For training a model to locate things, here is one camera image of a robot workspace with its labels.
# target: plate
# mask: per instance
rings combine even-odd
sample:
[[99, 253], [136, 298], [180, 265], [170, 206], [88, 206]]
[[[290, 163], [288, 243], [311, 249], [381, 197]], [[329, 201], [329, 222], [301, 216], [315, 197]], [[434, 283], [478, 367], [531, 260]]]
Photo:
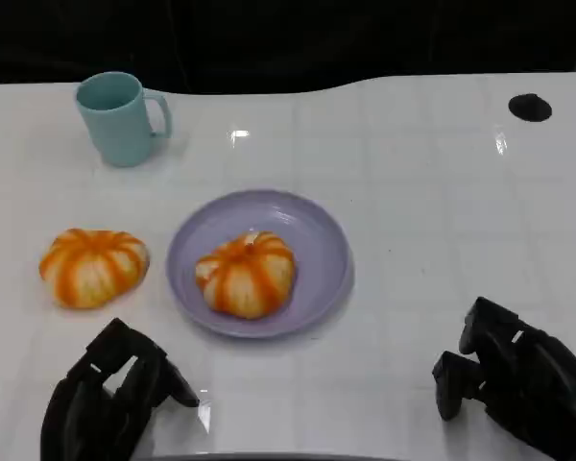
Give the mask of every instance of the plate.
[[[248, 231], [276, 233], [297, 262], [291, 298], [258, 320], [213, 311], [194, 277], [199, 258]], [[354, 281], [351, 251], [337, 222], [313, 202], [274, 190], [234, 192], [196, 211], [173, 238], [166, 269], [175, 296], [192, 320], [218, 333], [247, 338], [279, 336], [317, 322], [342, 304]]]

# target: pumpkin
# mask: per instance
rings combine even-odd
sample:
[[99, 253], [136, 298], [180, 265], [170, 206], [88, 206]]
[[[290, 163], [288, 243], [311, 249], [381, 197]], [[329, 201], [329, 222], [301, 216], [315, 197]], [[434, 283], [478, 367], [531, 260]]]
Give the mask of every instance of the pumpkin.
[[58, 303], [90, 309], [137, 285], [148, 264], [145, 245], [127, 232], [70, 229], [54, 240], [38, 271]]
[[276, 312], [296, 273], [292, 250], [271, 232], [250, 232], [220, 245], [196, 264], [196, 283], [218, 311], [244, 319]]

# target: plate rim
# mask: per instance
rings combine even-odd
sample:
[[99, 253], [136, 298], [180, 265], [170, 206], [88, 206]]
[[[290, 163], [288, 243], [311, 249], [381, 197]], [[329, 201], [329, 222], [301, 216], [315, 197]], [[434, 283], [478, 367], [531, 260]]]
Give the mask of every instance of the plate rim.
[[[284, 328], [281, 330], [276, 331], [265, 331], [261, 330], [260, 332], [242, 332], [242, 331], [235, 331], [228, 328], [222, 328], [216, 324], [210, 324], [205, 320], [201, 319], [197, 314], [193, 311], [188, 309], [184, 302], [181, 300], [179, 296], [178, 289], [175, 286], [174, 280], [170, 277], [170, 263], [172, 260], [172, 255], [174, 255], [175, 247], [177, 246], [177, 238], [181, 233], [181, 230], [192, 220], [194, 220], [197, 216], [203, 214], [207, 209], [211, 208], [218, 202], [223, 202], [225, 200], [234, 199], [235, 197], [243, 196], [243, 195], [250, 195], [250, 194], [270, 194], [270, 195], [277, 195], [280, 197], [288, 197], [291, 200], [296, 200], [300, 202], [306, 202], [309, 206], [316, 208], [317, 210], [321, 211], [322, 214], [326, 216], [326, 218], [331, 222], [332, 226], [336, 228], [339, 232], [340, 239], [342, 241], [342, 246], [346, 249], [347, 260], [346, 265], [342, 274], [342, 279], [340, 282], [339, 288], [335, 291], [333, 296], [324, 304], [324, 307], [321, 308], [316, 312], [315, 315], [304, 317], [303, 320], [298, 322], [297, 324], [289, 327]], [[171, 243], [169, 244], [169, 248], [166, 254], [166, 260], [164, 264], [164, 271], [165, 276], [168, 278], [169, 285], [171, 288], [171, 292], [175, 301], [180, 305], [180, 310], [192, 321], [194, 321], [197, 325], [209, 329], [217, 334], [223, 334], [225, 336], [231, 336], [233, 338], [244, 338], [244, 339], [264, 339], [264, 338], [276, 338], [279, 336], [284, 336], [291, 333], [296, 333], [297, 331], [301, 331], [302, 329], [310, 326], [314, 326], [317, 324], [323, 317], [326, 316], [331, 310], [339, 308], [341, 304], [346, 300], [349, 293], [351, 292], [352, 286], [355, 281], [355, 267], [354, 267], [354, 258], [352, 254], [351, 247], [348, 243], [348, 239], [346, 238], [346, 233], [341, 225], [337, 222], [337, 220], [322, 206], [317, 204], [311, 199], [306, 197], [302, 197], [301, 195], [295, 194], [294, 192], [285, 191], [285, 190], [278, 190], [278, 189], [271, 189], [271, 188], [263, 188], [263, 189], [244, 189], [244, 190], [236, 190], [233, 192], [229, 192], [228, 194], [222, 195], [217, 197], [201, 206], [199, 206], [196, 210], [194, 210], [189, 216], [185, 218], [185, 220], [178, 226], [177, 231], [173, 235], [171, 239]]]

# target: mug handle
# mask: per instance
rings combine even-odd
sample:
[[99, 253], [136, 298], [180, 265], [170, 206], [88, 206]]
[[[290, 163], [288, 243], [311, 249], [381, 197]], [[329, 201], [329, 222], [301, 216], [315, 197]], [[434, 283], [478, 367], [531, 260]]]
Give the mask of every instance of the mug handle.
[[145, 93], [143, 98], [156, 101], [164, 116], [164, 133], [152, 132], [152, 137], [171, 137], [173, 134], [173, 118], [171, 117], [171, 111], [169, 110], [169, 105], [166, 104], [164, 96], [161, 94]]

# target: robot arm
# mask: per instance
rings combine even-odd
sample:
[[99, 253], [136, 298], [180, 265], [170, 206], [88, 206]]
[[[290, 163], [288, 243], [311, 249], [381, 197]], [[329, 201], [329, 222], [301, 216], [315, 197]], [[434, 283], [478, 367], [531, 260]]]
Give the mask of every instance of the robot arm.
[[482, 401], [499, 425], [557, 461], [576, 461], [576, 357], [558, 339], [478, 298], [466, 317], [459, 351], [433, 369], [445, 421], [463, 399]]

